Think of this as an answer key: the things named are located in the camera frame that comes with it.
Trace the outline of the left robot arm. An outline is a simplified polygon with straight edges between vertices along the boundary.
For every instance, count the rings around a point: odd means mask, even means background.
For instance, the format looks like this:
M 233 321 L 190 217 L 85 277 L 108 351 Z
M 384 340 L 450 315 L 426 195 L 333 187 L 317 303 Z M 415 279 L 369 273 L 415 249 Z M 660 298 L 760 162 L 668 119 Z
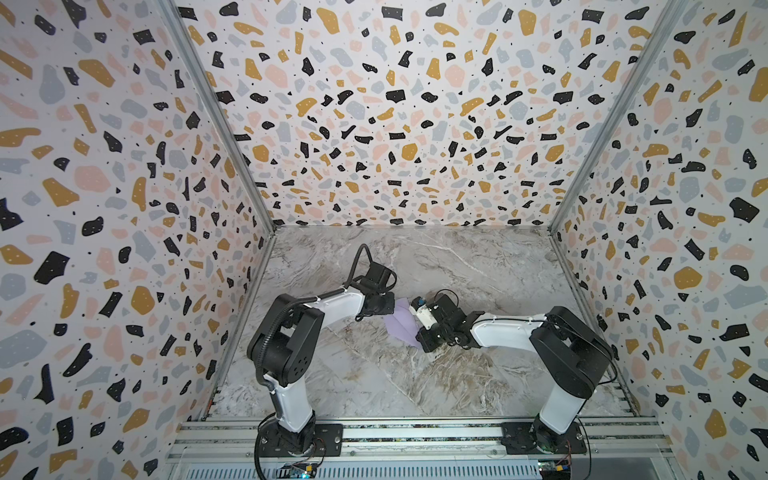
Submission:
M 311 365 L 321 329 L 340 320 L 356 321 L 394 312 L 396 273 L 373 263 L 339 288 L 297 298 L 279 295 L 251 338 L 247 356 L 257 383 L 273 402 L 279 427 L 299 434 L 311 428 L 315 412 L 309 404 L 304 375 Z

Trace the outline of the lilac square paper sheet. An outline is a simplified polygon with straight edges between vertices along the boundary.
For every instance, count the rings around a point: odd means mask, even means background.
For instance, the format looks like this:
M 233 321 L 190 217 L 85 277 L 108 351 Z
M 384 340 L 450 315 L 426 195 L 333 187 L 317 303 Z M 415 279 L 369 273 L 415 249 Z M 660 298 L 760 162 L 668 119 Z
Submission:
M 417 340 L 417 334 L 421 328 L 421 323 L 410 311 L 410 304 L 407 299 L 400 298 L 395 301 L 394 311 L 383 317 L 388 334 L 409 346 L 421 347 Z

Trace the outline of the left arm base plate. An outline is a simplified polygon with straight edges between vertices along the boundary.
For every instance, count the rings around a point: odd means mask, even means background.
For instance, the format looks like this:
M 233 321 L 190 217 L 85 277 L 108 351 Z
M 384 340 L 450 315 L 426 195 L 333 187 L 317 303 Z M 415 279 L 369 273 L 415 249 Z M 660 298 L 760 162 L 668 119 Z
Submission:
M 343 436 L 341 423 L 310 422 L 300 432 L 292 432 L 271 422 L 259 429 L 256 452 L 260 458 L 339 457 Z

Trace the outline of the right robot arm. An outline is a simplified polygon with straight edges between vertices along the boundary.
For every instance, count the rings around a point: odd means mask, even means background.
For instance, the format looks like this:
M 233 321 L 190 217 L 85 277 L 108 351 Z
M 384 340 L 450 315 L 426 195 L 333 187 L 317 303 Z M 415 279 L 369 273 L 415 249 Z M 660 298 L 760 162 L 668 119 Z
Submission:
M 534 421 L 548 434 L 562 436 L 568 431 L 611 364 L 607 343 L 566 307 L 523 317 L 466 313 L 441 294 L 430 302 L 422 297 L 412 300 L 409 311 L 420 324 L 416 340 L 427 353 L 448 345 L 537 354 L 554 381 Z

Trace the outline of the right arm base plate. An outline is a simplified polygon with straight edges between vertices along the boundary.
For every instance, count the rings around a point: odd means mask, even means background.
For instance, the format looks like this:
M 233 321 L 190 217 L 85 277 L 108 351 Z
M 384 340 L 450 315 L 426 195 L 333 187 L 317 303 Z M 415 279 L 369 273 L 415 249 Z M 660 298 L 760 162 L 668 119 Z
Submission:
M 585 435 L 577 423 L 572 423 L 563 434 L 539 420 L 504 422 L 501 424 L 501 444 L 509 455 L 585 454 L 588 447 Z

